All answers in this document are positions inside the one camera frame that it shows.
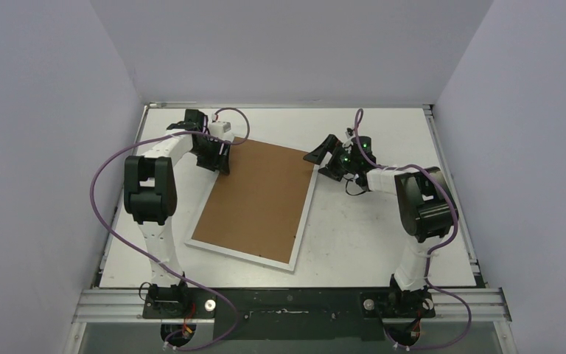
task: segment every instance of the white table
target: white table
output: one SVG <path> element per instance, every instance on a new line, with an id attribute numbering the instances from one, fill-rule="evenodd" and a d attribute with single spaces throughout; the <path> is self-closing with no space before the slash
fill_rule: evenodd
<path id="1" fill-rule="evenodd" d="M 213 109 L 201 109 L 211 116 Z M 340 139 L 353 123 L 350 108 L 251 108 L 251 138 L 311 151 L 326 135 Z M 182 120 L 183 109 L 150 109 L 142 139 L 161 136 L 166 127 Z M 220 120 L 245 133 L 242 118 L 231 111 Z M 439 161 L 422 109 L 366 109 L 360 128 L 370 136 L 380 164 L 415 163 L 438 166 Z M 140 147 L 142 153 L 148 147 Z M 175 166 L 178 206 L 172 225 L 179 263 L 189 278 L 211 287 L 363 287 L 387 286 L 398 266 L 407 237 L 400 223 L 396 196 L 378 192 L 351 197 L 344 183 L 322 175 L 316 182 L 296 271 L 289 273 L 185 246 L 186 230 L 198 202 L 214 174 L 195 166 L 190 154 Z M 114 227 L 130 242 L 144 248 L 144 238 L 120 202 Z M 474 277 L 463 238 L 459 235 L 438 251 L 430 269 L 436 285 L 470 286 Z M 118 240 L 111 240 L 100 282 L 102 288 L 137 288 L 150 280 L 148 259 Z"/>

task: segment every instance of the workstation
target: workstation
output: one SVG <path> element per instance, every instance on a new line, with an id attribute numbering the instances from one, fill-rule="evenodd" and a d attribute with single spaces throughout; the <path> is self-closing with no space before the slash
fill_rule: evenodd
<path id="1" fill-rule="evenodd" d="M 0 3 L 0 353 L 566 353 L 566 3 Z"/>

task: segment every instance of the gray floor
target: gray floor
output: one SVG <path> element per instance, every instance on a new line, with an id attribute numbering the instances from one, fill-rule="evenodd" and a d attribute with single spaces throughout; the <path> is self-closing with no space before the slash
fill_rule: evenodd
<path id="1" fill-rule="evenodd" d="M 418 345 L 439 344 L 456 337 L 464 323 L 422 324 Z M 161 349 L 159 324 L 88 324 L 80 354 L 172 353 Z M 193 342 L 204 343 L 212 338 L 213 325 L 201 324 Z M 331 341 L 225 341 L 199 353 L 392 353 L 389 341 L 362 342 L 356 338 Z M 446 350 L 426 353 L 502 353 L 494 325 L 490 322 L 473 323 L 469 335 Z"/>

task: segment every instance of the wall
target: wall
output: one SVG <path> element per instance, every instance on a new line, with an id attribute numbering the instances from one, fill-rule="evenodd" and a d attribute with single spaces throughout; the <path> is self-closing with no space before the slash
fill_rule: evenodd
<path id="1" fill-rule="evenodd" d="M 434 111 L 520 352 L 566 353 L 566 1 L 494 1 Z"/>
<path id="2" fill-rule="evenodd" d="M 141 112 L 88 1 L 0 2 L 0 353 L 61 353 L 106 235 L 89 182 Z M 106 217 L 118 167 L 99 185 Z"/>
<path id="3" fill-rule="evenodd" d="M 146 101 L 431 103 L 492 0 L 91 0 Z"/>

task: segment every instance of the brown board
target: brown board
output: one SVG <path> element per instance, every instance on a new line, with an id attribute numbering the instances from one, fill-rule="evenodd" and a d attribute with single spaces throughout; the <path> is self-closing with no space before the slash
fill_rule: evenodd
<path id="1" fill-rule="evenodd" d="M 314 165 L 306 153 L 248 140 L 231 147 L 192 239 L 289 263 Z"/>

